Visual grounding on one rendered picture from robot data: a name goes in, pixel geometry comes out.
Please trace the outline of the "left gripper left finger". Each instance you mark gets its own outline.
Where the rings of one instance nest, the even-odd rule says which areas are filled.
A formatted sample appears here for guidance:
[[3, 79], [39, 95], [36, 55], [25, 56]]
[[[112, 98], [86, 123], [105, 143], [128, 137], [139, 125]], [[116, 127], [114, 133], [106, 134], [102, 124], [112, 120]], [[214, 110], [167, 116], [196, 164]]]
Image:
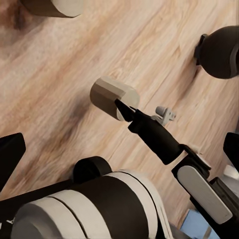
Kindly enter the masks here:
[[21, 132], [0, 138], [0, 192], [25, 152], [26, 146]]

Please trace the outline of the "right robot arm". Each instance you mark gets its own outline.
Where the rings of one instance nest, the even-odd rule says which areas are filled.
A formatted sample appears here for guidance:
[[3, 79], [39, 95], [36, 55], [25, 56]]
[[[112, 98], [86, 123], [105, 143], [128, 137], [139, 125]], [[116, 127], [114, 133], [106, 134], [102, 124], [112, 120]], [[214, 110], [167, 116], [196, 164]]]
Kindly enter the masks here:
[[189, 200], [221, 239], [239, 239], [239, 197], [218, 177], [208, 180], [210, 165], [187, 145], [180, 144], [164, 126], [174, 121], [176, 113], [169, 107], [157, 106], [157, 115], [133, 111], [118, 99], [114, 101], [128, 129], [137, 133], [164, 165], [170, 164], [183, 151], [187, 156], [171, 171], [190, 194]]

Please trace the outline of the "pillar candle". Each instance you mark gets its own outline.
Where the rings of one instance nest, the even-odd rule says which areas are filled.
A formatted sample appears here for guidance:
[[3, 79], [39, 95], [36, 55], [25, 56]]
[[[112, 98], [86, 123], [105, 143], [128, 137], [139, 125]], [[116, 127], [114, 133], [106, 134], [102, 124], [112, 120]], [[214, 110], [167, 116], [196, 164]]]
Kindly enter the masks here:
[[140, 95], [132, 86], [110, 76], [98, 78], [89, 93], [91, 103], [118, 121], [124, 121], [114, 101], [118, 99], [134, 112], [137, 111]]
[[21, 0], [31, 13], [44, 17], [72, 18], [83, 12], [89, 0]]
[[200, 155], [200, 152], [201, 152], [201, 149], [196, 147], [195, 145], [193, 144], [189, 144], [187, 145], [194, 153], [197, 153], [198, 155]]

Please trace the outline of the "cauldron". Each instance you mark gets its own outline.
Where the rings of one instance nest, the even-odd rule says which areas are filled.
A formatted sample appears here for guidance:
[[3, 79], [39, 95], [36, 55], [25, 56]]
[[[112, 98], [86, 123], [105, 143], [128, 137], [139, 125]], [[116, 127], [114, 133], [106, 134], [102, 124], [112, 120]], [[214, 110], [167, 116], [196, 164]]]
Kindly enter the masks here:
[[194, 58], [206, 73], [219, 79], [239, 76], [239, 26], [222, 27], [210, 35], [202, 34]]

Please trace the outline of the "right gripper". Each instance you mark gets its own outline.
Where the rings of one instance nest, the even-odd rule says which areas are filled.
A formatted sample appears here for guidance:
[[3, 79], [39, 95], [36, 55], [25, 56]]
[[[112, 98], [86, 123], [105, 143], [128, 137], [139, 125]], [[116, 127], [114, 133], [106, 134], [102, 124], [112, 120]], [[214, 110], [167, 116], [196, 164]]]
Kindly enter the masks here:
[[118, 99], [115, 99], [114, 103], [124, 121], [131, 122], [128, 129], [132, 133], [137, 133], [153, 152], [162, 141], [172, 136], [157, 120], [153, 120], [139, 109], [134, 112]]

